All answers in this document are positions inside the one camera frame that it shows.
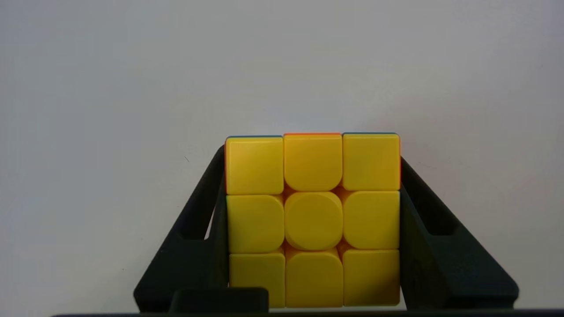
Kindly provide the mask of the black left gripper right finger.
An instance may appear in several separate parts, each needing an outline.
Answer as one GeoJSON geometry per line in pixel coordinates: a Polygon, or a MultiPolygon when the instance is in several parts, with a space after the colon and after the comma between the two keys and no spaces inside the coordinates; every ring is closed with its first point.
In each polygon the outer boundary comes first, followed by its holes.
{"type": "Polygon", "coordinates": [[[401,159],[400,284],[409,310],[513,309],[519,287],[401,159]]]}

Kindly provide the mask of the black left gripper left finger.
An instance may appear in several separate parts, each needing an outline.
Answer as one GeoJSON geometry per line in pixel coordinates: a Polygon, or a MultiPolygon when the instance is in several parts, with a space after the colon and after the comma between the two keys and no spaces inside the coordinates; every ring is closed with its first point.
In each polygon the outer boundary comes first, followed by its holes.
{"type": "Polygon", "coordinates": [[[134,290],[142,314],[267,314],[268,291],[230,288],[220,147],[134,290]]]}

